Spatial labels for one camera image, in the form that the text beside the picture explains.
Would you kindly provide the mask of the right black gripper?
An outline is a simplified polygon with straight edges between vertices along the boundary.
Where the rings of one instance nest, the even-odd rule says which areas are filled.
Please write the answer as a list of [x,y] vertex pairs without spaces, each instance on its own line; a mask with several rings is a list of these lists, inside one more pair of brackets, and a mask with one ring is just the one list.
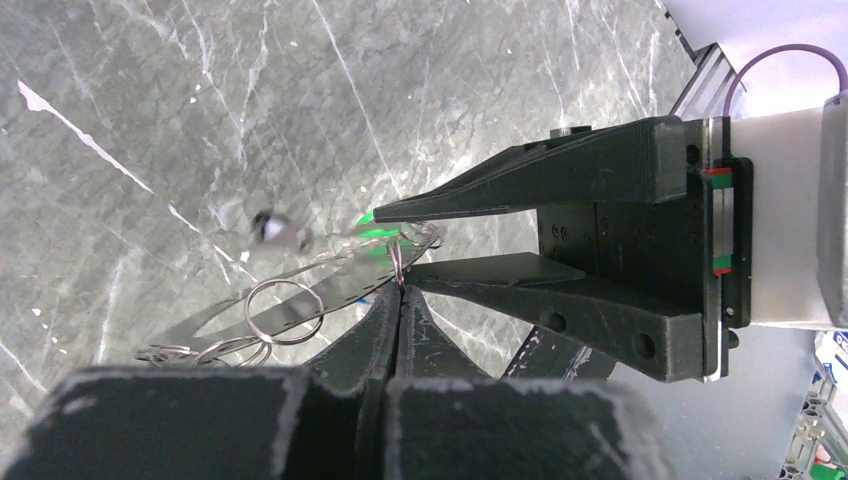
[[683,124],[661,116],[511,146],[429,192],[375,208],[374,219],[555,205],[537,211],[546,258],[415,264],[406,282],[547,329],[658,381],[715,381],[751,320],[754,167],[732,155],[730,127],[726,117]]

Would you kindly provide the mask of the green tag key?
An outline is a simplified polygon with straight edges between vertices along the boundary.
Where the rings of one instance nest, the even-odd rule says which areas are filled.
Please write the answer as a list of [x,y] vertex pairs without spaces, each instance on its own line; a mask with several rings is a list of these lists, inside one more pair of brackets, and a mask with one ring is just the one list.
[[366,255],[369,257],[380,257],[387,255],[388,242],[400,235],[402,223],[376,223],[374,213],[365,213],[356,223],[353,236],[366,247]]

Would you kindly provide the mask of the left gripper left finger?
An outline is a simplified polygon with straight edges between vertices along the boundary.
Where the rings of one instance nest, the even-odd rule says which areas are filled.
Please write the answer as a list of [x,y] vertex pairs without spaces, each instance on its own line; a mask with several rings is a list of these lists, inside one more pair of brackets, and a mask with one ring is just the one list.
[[378,479],[381,403],[402,293],[366,315],[379,332],[338,390],[308,367],[77,371],[47,396],[9,479]]

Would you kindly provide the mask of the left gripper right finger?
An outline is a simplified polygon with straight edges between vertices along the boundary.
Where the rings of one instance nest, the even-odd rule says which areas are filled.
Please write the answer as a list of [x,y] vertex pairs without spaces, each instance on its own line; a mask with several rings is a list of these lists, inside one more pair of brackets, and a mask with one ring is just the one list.
[[429,310],[406,288],[396,375],[384,390],[387,479],[673,479],[646,399],[615,382],[416,377]]

